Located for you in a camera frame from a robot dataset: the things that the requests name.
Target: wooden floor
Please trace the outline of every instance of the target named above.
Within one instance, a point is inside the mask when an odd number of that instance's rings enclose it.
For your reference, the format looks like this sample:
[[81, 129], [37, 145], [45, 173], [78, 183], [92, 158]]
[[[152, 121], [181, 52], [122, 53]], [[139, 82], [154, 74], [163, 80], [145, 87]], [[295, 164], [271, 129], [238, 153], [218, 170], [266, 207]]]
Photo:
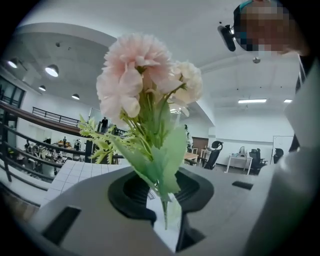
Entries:
[[11, 210], [12, 214], [19, 220], [28, 222], [33, 214], [39, 210], [39, 207], [22, 200], [6, 189], [1, 189], [1, 192], [4, 201]]

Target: pink flower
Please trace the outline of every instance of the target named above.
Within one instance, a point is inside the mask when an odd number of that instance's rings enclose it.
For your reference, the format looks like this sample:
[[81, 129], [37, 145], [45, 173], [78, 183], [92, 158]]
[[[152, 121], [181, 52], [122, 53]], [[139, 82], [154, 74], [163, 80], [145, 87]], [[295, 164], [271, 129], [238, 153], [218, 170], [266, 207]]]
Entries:
[[129, 117], [136, 117], [140, 112], [137, 98], [142, 89], [142, 77], [135, 68], [128, 68], [120, 78], [109, 70], [103, 72], [96, 82], [101, 113], [115, 124], [121, 123], [122, 109]]
[[145, 69], [143, 75], [150, 77], [155, 84], [167, 80], [172, 68], [171, 54], [167, 47], [153, 35], [140, 33], [119, 37], [104, 58], [106, 60], [104, 64], [107, 66], [103, 68], [104, 71], [121, 77], [126, 65], [143, 67]]

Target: railing post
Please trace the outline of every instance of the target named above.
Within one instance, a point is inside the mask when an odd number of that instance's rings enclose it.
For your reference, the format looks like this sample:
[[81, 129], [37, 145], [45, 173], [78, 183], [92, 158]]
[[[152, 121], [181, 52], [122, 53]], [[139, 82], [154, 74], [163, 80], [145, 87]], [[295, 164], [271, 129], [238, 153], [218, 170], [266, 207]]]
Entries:
[[8, 178], [8, 181], [12, 182], [10, 172], [9, 172], [9, 167], [8, 167], [8, 160], [7, 160], [7, 155], [8, 155], [8, 149], [7, 145], [4, 143], [5, 142], [5, 125], [6, 125], [6, 120], [7, 120], [7, 112], [3, 110], [3, 118], [2, 118], [2, 123], [1, 123], [1, 149], [2, 149], [2, 158], [3, 158], [3, 163], [4, 163], [4, 170], [6, 173], [6, 176]]

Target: white flower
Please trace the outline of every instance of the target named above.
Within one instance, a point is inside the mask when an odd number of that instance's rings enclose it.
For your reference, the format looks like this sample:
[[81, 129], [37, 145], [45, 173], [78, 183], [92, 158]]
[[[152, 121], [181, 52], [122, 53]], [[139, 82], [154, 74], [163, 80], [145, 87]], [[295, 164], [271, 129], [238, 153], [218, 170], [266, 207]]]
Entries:
[[136, 117], [140, 112], [138, 98], [142, 89], [142, 77], [134, 67], [128, 68], [120, 78], [106, 70], [97, 77], [96, 83], [101, 113], [118, 125], [122, 109], [129, 117]]
[[173, 96], [178, 100], [189, 104], [199, 100], [202, 96], [202, 78], [201, 71], [192, 63], [176, 62], [172, 70], [175, 79], [182, 80], [186, 84], [185, 89], [179, 89]]

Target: rectangular ceiling light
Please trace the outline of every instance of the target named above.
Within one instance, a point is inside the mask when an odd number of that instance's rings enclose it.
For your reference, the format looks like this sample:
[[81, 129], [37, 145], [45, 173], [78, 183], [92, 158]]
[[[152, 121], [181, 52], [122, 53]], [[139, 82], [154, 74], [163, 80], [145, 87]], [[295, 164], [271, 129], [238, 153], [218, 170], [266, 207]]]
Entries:
[[239, 99], [238, 103], [266, 103], [267, 99]]

